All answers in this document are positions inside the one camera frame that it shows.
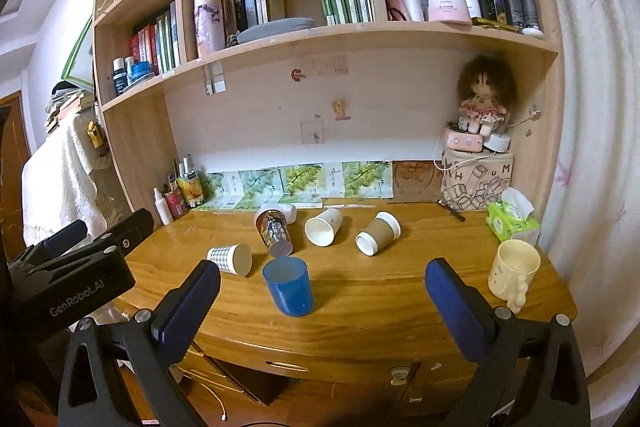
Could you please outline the blue lidded jar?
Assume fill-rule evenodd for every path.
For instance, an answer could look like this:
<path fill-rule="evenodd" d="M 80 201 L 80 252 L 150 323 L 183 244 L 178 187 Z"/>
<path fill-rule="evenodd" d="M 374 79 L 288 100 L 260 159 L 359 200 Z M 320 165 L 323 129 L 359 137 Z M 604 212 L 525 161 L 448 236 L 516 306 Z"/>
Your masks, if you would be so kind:
<path fill-rule="evenodd" d="M 131 65 L 129 82 L 136 83 L 154 77 L 154 68 L 148 61 L 137 62 Z"/>

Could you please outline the black pen on desk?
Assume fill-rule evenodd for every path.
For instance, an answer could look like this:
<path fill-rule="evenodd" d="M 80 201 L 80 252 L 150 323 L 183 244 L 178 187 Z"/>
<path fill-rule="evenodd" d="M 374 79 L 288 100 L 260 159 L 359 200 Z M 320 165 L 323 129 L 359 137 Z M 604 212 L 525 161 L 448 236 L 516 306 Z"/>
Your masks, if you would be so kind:
<path fill-rule="evenodd" d="M 457 209 L 454 209 L 454 207 L 447 204 L 443 199 L 437 199 L 437 205 L 444 208 L 448 213 L 450 213 L 451 216 L 454 216 L 458 221 L 460 222 L 465 221 L 466 218 L 462 215 L 462 213 Z"/>

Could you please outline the blue plastic cup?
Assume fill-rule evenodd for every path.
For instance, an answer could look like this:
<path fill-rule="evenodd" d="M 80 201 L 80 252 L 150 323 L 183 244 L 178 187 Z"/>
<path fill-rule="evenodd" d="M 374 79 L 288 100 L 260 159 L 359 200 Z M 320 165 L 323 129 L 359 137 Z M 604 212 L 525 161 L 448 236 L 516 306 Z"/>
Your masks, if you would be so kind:
<path fill-rule="evenodd" d="M 314 307 L 308 268 L 303 259 L 279 257 L 262 268 L 270 295 L 277 308 L 288 317 L 304 317 Z"/>

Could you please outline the pink cosmetic jar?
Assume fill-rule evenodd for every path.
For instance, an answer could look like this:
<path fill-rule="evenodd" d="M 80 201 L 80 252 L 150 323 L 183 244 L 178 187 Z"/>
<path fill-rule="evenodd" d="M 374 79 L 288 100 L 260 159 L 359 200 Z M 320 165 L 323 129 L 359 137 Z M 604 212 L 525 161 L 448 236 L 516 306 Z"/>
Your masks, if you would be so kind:
<path fill-rule="evenodd" d="M 465 0 L 428 0 L 427 16 L 430 22 L 472 25 Z"/>

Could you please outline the dark bottle white cap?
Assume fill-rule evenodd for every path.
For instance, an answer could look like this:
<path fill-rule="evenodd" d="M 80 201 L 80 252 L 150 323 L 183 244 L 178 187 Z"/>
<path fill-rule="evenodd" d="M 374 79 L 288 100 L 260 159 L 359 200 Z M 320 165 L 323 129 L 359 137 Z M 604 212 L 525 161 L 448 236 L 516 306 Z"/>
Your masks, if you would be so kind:
<path fill-rule="evenodd" d="M 116 95 L 121 95 L 128 87 L 129 77 L 122 57 L 116 57 L 113 61 L 113 82 Z"/>

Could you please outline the green leaf poster strip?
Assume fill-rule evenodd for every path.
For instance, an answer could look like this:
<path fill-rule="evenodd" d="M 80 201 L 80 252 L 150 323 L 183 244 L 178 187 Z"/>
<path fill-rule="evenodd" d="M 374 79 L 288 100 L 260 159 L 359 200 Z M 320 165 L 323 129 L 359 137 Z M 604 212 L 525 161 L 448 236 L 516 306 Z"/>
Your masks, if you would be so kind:
<path fill-rule="evenodd" d="M 320 208 L 331 198 L 391 199 L 390 161 L 312 162 L 256 170 L 209 172 L 201 176 L 209 211 L 256 210 L 266 204 Z"/>

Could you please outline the white lace cloth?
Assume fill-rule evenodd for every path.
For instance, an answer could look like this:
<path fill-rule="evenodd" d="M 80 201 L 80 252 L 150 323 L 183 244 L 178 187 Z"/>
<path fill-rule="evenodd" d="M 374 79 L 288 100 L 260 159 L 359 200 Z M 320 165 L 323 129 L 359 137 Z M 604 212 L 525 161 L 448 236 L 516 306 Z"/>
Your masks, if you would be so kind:
<path fill-rule="evenodd" d="M 22 171 L 23 239 L 32 246 L 81 220 L 87 241 L 130 215 L 111 155 L 87 133 L 91 110 L 65 117 Z"/>

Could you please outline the white tape roll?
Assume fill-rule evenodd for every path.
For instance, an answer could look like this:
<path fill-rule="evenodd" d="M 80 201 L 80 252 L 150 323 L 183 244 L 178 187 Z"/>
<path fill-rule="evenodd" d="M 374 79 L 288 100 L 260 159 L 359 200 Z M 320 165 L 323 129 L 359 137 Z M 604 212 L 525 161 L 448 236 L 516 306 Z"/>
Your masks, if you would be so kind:
<path fill-rule="evenodd" d="M 484 140 L 484 147 L 491 152 L 503 154 L 506 153 L 511 144 L 511 137 L 506 133 L 491 133 Z"/>

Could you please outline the picture printed metallic cup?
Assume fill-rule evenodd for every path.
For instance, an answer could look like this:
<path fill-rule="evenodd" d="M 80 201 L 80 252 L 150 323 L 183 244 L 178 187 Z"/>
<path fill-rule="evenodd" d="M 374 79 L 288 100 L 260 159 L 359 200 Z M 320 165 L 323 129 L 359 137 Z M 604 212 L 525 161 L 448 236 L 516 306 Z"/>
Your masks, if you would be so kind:
<path fill-rule="evenodd" d="M 255 227 L 272 257 L 286 257 L 293 254 L 294 246 L 288 220 L 284 211 L 276 205 L 260 207 L 254 217 Z"/>

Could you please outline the wooden desk with shelves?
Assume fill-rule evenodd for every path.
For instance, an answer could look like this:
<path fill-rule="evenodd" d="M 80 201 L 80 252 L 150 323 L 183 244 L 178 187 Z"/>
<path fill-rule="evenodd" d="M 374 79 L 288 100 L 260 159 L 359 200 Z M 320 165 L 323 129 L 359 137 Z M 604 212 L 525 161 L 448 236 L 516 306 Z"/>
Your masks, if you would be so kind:
<path fill-rule="evenodd" d="M 483 213 L 460 222 L 427 202 L 431 165 L 457 113 L 462 66 L 495 54 L 513 69 L 512 184 L 542 215 L 560 142 L 563 59 L 555 0 L 538 0 L 533 38 L 443 23 L 392 22 L 385 0 L 284 0 L 315 28 L 199 57 L 193 0 L 96 0 L 98 97 L 116 172 L 132 209 L 152 209 L 178 159 L 204 172 L 312 162 L 390 161 L 390 202 L 349 199 L 333 245 L 292 236 L 309 269 L 314 311 L 292 319 L 273 304 L 262 274 L 225 277 L 201 332 L 205 364 L 340 388 L 375 387 L 407 403 L 447 402 L 473 374 L 424 288 L 425 265 L 446 258 L 480 289 L 498 246 Z M 148 61 L 154 77 L 115 94 L 113 61 Z M 356 236 L 380 211 L 401 234 L 369 257 Z"/>

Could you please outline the pink small box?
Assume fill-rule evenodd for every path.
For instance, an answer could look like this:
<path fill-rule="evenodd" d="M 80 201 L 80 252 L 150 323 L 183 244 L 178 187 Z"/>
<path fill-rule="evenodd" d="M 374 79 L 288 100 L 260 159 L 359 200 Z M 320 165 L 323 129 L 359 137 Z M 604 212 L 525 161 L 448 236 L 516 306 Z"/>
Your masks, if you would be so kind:
<path fill-rule="evenodd" d="M 444 134 L 444 147 L 447 150 L 455 150 L 464 153 L 480 153 L 484 148 L 484 139 L 478 133 L 462 132 L 446 127 Z"/>

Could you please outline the green tissue pack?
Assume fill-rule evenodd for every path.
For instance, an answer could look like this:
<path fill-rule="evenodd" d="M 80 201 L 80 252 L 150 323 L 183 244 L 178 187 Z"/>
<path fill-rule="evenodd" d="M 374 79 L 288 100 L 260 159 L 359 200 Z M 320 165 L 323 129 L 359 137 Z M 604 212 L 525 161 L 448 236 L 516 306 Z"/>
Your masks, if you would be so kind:
<path fill-rule="evenodd" d="M 516 188 L 504 190 L 497 202 L 488 206 L 486 222 L 501 243 L 508 239 L 519 239 L 536 246 L 540 225 L 535 219 L 534 207 L 524 194 Z"/>

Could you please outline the cream ceramic mug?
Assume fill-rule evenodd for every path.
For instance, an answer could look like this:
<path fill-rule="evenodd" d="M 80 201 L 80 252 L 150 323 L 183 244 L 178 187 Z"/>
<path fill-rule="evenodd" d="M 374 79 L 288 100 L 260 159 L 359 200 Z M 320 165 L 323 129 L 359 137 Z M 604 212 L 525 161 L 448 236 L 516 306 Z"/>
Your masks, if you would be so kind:
<path fill-rule="evenodd" d="M 502 242 L 492 262 L 488 288 L 518 314 L 526 303 L 526 294 L 541 265 L 537 249 L 521 239 Z"/>

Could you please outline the brown sleeved paper cup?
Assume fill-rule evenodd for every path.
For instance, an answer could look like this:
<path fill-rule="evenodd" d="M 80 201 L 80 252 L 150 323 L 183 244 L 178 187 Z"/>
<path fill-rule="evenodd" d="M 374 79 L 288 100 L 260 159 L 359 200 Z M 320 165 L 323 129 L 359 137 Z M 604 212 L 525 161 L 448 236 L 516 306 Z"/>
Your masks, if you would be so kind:
<path fill-rule="evenodd" d="M 380 211 L 367 228 L 356 236 L 356 246 L 366 256 L 372 257 L 396 241 L 401 234 L 401 226 L 395 216 Z"/>

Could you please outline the checkered paper cup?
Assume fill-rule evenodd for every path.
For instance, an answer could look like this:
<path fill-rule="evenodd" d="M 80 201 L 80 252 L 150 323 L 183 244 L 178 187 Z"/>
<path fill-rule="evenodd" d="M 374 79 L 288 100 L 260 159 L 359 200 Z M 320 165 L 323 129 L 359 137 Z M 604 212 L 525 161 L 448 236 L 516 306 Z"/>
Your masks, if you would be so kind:
<path fill-rule="evenodd" d="M 206 259 L 214 262 L 221 272 L 238 277 L 247 277 L 253 268 L 252 251 L 244 244 L 210 248 Z"/>

